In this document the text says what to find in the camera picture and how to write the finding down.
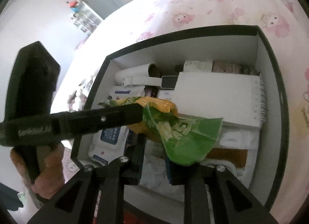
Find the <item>person's left hand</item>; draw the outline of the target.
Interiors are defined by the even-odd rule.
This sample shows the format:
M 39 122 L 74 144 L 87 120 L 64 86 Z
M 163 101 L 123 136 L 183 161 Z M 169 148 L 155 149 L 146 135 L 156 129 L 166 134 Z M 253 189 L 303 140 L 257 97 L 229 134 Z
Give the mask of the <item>person's left hand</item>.
M 55 193 L 65 184 L 63 175 L 62 159 L 65 147 L 60 142 L 44 159 L 45 169 L 36 178 L 34 184 L 27 182 L 27 168 L 23 158 L 13 148 L 10 152 L 10 158 L 16 167 L 19 175 L 23 178 L 26 187 L 44 199 L 52 198 Z

